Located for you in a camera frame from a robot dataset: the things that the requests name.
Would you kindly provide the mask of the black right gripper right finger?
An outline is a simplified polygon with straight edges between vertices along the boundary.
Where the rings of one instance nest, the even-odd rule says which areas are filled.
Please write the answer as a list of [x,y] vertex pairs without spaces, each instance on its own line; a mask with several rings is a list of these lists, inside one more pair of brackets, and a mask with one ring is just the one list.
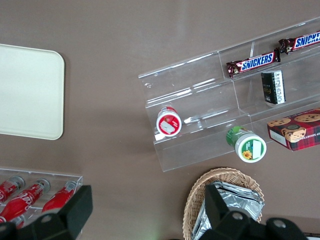
[[239,210],[230,210],[214,185],[205,187],[205,211],[211,229],[205,240],[264,240],[264,226]]

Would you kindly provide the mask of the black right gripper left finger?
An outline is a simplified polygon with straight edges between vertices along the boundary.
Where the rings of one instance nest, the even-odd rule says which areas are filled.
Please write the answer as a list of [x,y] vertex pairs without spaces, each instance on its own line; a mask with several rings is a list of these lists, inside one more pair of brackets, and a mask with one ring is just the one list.
[[83,185],[58,211],[47,211],[17,230],[17,240],[75,240],[93,212],[90,185]]

